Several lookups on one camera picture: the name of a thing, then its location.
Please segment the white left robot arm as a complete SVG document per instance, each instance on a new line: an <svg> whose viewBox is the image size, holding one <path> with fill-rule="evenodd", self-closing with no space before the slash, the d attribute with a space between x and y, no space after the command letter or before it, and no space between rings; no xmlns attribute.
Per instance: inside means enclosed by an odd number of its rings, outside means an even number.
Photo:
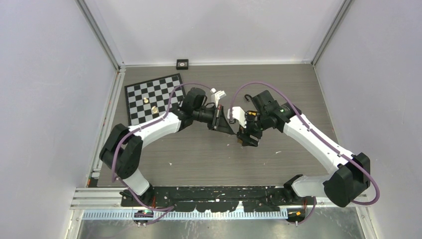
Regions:
<svg viewBox="0 0 422 239"><path fill-rule="evenodd" d="M181 105L173 106L162 116L135 126L117 124L111 130L99 159L133 192L133 199L141 206L152 202L152 186L139 170L142 150L169 134L177 133L198 121L209 130L233 135L219 100L224 91L211 89L211 102L207 103L204 90L191 88Z"/></svg>

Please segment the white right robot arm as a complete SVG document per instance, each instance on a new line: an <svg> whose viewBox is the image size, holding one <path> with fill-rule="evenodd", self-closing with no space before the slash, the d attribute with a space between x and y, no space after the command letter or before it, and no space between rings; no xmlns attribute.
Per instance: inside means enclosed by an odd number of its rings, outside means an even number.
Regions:
<svg viewBox="0 0 422 239"><path fill-rule="evenodd" d="M284 183L284 198L297 204L304 197L325 197L339 207L356 203L371 185L370 159L354 154L335 143L313 125L295 105L279 104L267 90L250 98L255 110L241 107L228 110L230 120L238 121L237 138L242 146L259 145L263 131L277 129L298 142L326 169L327 175L298 174Z"/></svg>

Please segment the black Kaijing padlock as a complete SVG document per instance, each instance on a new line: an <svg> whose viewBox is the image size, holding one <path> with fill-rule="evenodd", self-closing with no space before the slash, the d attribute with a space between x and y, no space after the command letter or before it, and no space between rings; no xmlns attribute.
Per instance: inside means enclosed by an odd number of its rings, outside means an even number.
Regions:
<svg viewBox="0 0 422 239"><path fill-rule="evenodd" d="M252 102L253 97L252 97L251 95L249 95L249 94L245 94L245 95L244 95L244 99L245 99L247 102Z"/></svg>

